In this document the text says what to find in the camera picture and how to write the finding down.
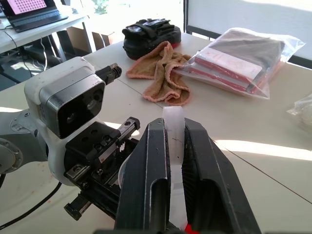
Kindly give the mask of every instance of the white wall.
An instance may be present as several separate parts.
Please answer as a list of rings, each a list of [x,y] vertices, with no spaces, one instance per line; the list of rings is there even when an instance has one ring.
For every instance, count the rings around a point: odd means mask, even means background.
[[[295,55],[312,60],[312,0],[189,0],[188,25],[216,33],[232,27],[288,34],[306,45]]]

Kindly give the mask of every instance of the clear plastic bag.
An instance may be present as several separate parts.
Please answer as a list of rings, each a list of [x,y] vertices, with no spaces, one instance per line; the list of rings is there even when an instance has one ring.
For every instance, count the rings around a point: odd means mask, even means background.
[[[235,93],[269,99],[272,77],[302,46],[292,36],[232,28],[175,72]]]
[[[312,127],[312,94],[296,101],[294,103],[294,108],[287,112],[298,117],[304,124]]]

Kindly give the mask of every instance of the towel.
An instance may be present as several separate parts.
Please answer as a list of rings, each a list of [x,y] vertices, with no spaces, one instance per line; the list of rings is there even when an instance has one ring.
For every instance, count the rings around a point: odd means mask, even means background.
[[[165,101],[172,106],[182,106],[190,101],[189,87],[181,75],[172,71],[182,66],[191,56],[175,52],[168,41],[159,44],[152,52],[139,58],[127,71],[128,78],[153,79],[154,82],[143,93],[152,102]]]

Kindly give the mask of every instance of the camera lens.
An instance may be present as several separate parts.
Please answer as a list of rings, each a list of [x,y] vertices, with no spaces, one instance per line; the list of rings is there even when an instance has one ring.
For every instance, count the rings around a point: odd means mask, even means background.
[[[77,117],[77,113],[73,112],[67,117],[66,122],[72,123],[76,119],[76,117]]]
[[[88,108],[88,110],[91,110],[91,109],[93,109],[95,106],[96,106],[96,104],[97,104],[97,101],[96,100],[91,100],[89,103],[88,103],[88,105],[87,105],[87,108]]]
[[[99,99],[100,99],[99,95],[97,95],[97,94],[95,94],[95,95],[93,96],[93,98],[94,98],[94,100],[96,100],[96,101],[99,101]]]

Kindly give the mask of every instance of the black cable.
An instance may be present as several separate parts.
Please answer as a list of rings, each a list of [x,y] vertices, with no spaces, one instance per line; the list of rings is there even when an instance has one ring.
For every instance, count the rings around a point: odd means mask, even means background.
[[[14,44],[15,44],[16,48],[18,49],[19,53],[21,54],[21,52],[20,52],[20,49],[19,49],[18,45],[16,45],[16,43],[15,43],[14,39],[10,36],[10,34],[8,34],[8,33],[5,31],[5,29],[4,29],[4,31],[3,31],[3,32],[4,32],[7,36],[9,36],[9,37],[10,37],[10,39],[14,42]],[[27,67],[27,65],[26,65],[26,63],[25,63],[25,60],[24,60],[24,57],[23,57],[23,55],[22,55],[22,54],[21,54],[21,58],[23,59],[23,63],[24,63],[24,65],[25,65],[25,67],[26,67],[26,68],[28,69],[28,71],[29,71],[30,77],[33,77],[33,75],[31,74],[30,69]]]
[[[5,176],[6,176],[6,174],[1,174],[0,175],[0,188],[1,188],[2,184],[3,184],[3,182],[4,182]]]
[[[23,218],[27,217],[28,215],[30,215],[32,212],[34,212],[36,209],[38,209],[43,203],[45,203],[46,201],[48,201],[60,188],[60,186],[62,185],[61,182],[58,183],[58,185],[56,186],[56,188],[45,198],[43,199],[41,202],[39,202],[36,206],[34,206],[33,208],[31,208],[29,211],[27,211],[26,213],[22,214],[20,217],[17,217],[13,220],[11,220],[10,222],[7,222],[6,224],[3,224],[0,226],[0,230],[5,229],[9,226],[11,226],[12,224],[15,224],[18,221],[21,221]]]
[[[11,29],[11,28],[13,28],[11,25],[8,25],[8,26],[6,26],[5,28],[2,28],[2,29],[0,29],[0,30],[5,30],[5,29]]]

